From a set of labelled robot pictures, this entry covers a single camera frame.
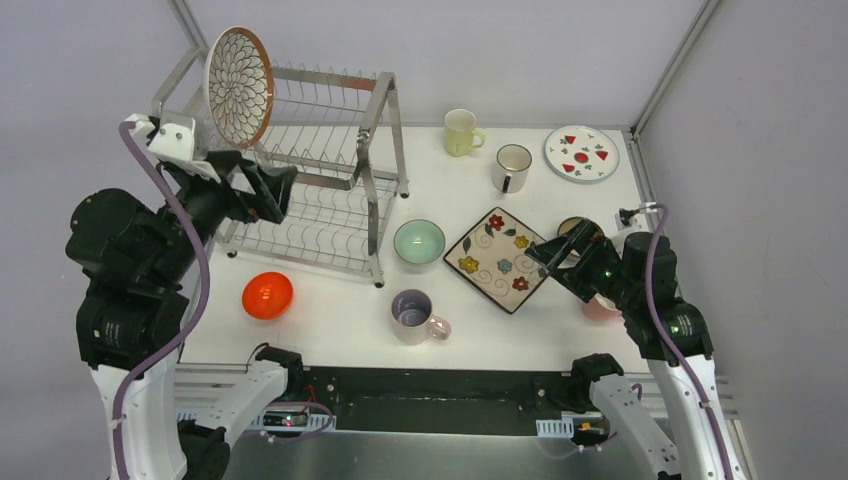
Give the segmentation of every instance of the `metal wire dish rack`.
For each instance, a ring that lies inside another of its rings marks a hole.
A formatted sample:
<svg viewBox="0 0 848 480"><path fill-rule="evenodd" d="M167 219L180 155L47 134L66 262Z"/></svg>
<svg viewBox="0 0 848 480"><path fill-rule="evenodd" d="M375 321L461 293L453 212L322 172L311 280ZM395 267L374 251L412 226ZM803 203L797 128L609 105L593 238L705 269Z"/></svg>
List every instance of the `metal wire dish rack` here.
<svg viewBox="0 0 848 480"><path fill-rule="evenodd" d="M154 114L203 52L187 52L157 92ZM287 64L272 68L275 98L267 130L242 150L260 166L298 168L282 224L229 222L217 240L231 257L245 251L369 277L382 287L379 249L395 197L409 196L397 83L392 73L364 76ZM395 172L375 170L370 145L388 109ZM185 113L202 118L210 150L233 149L215 129L202 85ZM249 188L239 178L237 188Z"/></svg>

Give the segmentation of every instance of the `square plate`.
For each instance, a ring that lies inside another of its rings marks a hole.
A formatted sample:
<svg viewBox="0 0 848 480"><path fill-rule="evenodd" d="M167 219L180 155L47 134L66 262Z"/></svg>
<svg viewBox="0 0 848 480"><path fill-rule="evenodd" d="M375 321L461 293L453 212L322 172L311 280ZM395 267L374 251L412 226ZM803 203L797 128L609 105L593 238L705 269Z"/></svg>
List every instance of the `square plate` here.
<svg viewBox="0 0 848 480"><path fill-rule="evenodd" d="M524 255L545 239L501 208L476 222L444 259L462 278L512 315L545 281L542 265Z"/></svg>

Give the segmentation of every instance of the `decorative plate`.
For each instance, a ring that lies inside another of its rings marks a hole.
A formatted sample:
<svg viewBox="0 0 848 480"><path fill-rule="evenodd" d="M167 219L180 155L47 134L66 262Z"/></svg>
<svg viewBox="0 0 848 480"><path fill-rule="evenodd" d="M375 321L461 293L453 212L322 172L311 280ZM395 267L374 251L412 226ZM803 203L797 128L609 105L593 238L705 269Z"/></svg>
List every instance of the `decorative plate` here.
<svg viewBox="0 0 848 480"><path fill-rule="evenodd" d="M495 208L445 255L445 262L474 288L512 315L545 280L542 266L524 250L545 240L506 211Z"/></svg>
<svg viewBox="0 0 848 480"><path fill-rule="evenodd" d="M239 148L259 141L271 118L274 76L253 32L232 27L218 37L206 58L204 93L224 140Z"/></svg>
<svg viewBox="0 0 848 480"><path fill-rule="evenodd" d="M558 174L579 183L605 180L619 163L612 139L581 125L554 130L545 140L545 158Z"/></svg>

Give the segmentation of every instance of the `white table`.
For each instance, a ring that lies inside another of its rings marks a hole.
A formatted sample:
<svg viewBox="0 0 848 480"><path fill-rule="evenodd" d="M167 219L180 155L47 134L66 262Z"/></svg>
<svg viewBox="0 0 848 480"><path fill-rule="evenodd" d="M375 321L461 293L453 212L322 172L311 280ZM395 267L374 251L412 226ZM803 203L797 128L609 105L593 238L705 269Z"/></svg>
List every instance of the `white table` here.
<svg viewBox="0 0 848 480"><path fill-rule="evenodd" d="M414 218L435 221L448 248L482 216L500 206L545 238L572 216L595 220L615 232L620 207L639 204L624 137L606 131L621 154L616 173L595 185L579 185L547 165L542 146L550 130L485 130L486 145L459 159L442 148L440 128L404 128L410 197L397 198L380 250L385 287L370 281L265 257L239 253L230 259L216 246L211 255L212 289L200 324L188 337L183 362L244 363L262 342L296 351L306 365L468 370L568 371L571 362L592 353L611 353L627 372L647 372L621 320L597 324L586 319L581 302L549 279L514 315L495 306L439 260L424 272L410 273L392 248L395 230ZM533 165L523 190L501 195L490 169L497 150L508 143L527 147ZM391 135L378 132L372 143L375 168L394 170ZM287 275L295 299L280 319L250 318L241 293L253 276L275 270ZM424 290L434 313L449 320L446 342L406 346L390 328L389 303L404 289Z"/></svg>

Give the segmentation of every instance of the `orange bowl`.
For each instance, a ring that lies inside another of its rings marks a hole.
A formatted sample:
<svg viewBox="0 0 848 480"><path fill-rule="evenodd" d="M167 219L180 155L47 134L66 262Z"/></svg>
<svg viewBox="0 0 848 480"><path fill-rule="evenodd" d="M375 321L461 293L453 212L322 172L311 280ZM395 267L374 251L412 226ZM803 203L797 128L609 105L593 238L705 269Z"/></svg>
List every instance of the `orange bowl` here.
<svg viewBox="0 0 848 480"><path fill-rule="evenodd" d="M253 277L244 287L241 304L244 311L259 320L273 320L291 306L294 288L291 281L277 272L265 272Z"/></svg>

